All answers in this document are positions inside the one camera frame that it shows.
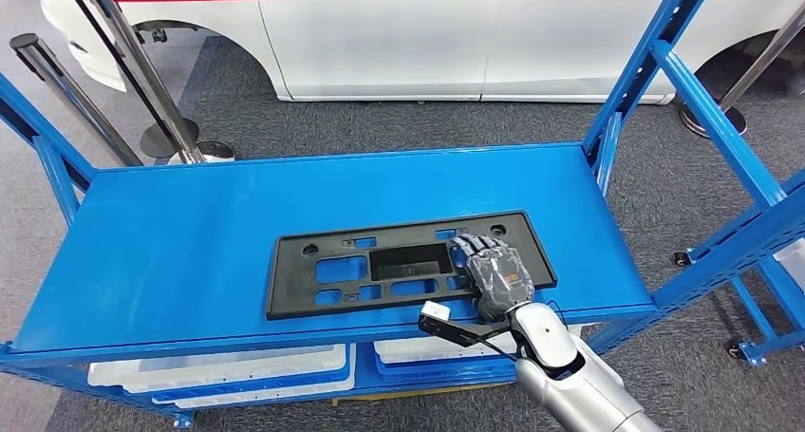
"blue shelf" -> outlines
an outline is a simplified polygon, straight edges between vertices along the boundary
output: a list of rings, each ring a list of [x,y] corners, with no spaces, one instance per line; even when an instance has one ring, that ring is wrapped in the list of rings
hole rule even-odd
[[[418,306],[266,320],[275,239],[514,210],[528,214],[558,279],[537,300],[555,301],[570,323],[655,311],[579,143],[127,168],[93,179],[10,356],[99,361],[420,336]],[[455,319],[477,317],[469,301],[448,304]]]

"white car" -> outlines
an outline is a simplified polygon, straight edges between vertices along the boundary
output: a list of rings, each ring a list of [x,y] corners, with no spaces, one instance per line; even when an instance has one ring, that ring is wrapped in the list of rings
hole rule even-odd
[[[120,72],[72,0],[41,0],[94,79]],[[280,100],[603,101],[661,0],[117,0],[141,29],[201,27],[266,69]],[[706,0],[692,69],[780,28],[803,0]],[[644,103],[667,103],[660,75]]]

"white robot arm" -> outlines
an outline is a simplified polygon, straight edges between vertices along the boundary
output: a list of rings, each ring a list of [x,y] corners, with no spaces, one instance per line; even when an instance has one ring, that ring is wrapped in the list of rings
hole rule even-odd
[[[517,383],[571,432],[660,432],[624,389],[621,377],[556,313],[529,303],[510,312],[528,348],[517,358]]]
[[[607,363],[550,307],[531,302],[534,285],[516,249],[488,236],[453,240],[481,290],[478,313],[489,324],[459,325],[445,306],[427,303],[420,329],[465,347],[510,330],[519,343],[517,383],[569,432],[662,432]]]

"blue metal rack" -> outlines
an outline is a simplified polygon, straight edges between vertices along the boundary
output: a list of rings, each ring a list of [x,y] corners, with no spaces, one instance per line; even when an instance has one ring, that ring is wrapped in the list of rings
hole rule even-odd
[[[356,342],[352,395],[511,381],[511,372],[498,371],[385,379],[369,343],[421,336],[417,306],[267,321],[263,298],[280,235],[514,210],[528,213],[558,279],[534,300],[557,304],[568,324],[607,322],[590,341],[598,352],[722,283],[751,299],[738,275],[753,267],[799,330],[776,336],[747,300],[767,341],[745,343],[743,352],[757,360],[801,342],[805,299],[770,255],[805,234],[805,175],[779,187],[674,53],[701,2],[663,0],[580,142],[96,170],[0,76],[0,116],[39,153],[69,226],[16,339],[0,347],[0,370],[166,415],[178,426],[191,424],[192,409],[90,386],[75,365]],[[660,69],[756,204],[688,251],[690,266],[649,294],[602,192],[621,127]],[[516,196],[492,173],[501,167]],[[427,177],[422,171],[445,168],[472,169],[489,185],[460,200],[412,192]],[[72,185],[85,192],[80,205]],[[469,301],[447,305],[457,320],[477,319]]]

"white plastic bin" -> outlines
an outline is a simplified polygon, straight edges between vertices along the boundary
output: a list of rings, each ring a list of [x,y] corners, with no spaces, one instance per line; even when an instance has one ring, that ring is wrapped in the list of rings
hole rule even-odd
[[[87,382],[93,386],[122,385],[129,392],[140,393],[315,373],[345,364],[345,345],[264,349],[97,363],[89,366]]]
[[[791,245],[774,254],[774,257],[805,291],[805,238],[795,240]]]
[[[489,342],[507,353],[517,351],[517,343],[510,332],[489,339]],[[412,363],[438,359],[472,358],[497,354],[493,349],[476,344],[471,347],[448,342],[439,337],[383,340],[375,342],[375,351],[384,364]]]
[[[258,402],[268,399],[282,399],[288,397],[309,396],[327,392],[349,391],[355,387],[355,344],[349,346],[349,376],[340,382],[320,383],[315,385],[297,385],[275,389],[260,389],[255,391],[236,392],[232,394],[219,394],[215,396],[193,397],[168,402],[154,401],[155,404],[175,404],[179,408],[198,408],[202,406],[242,404],[245,402]]]

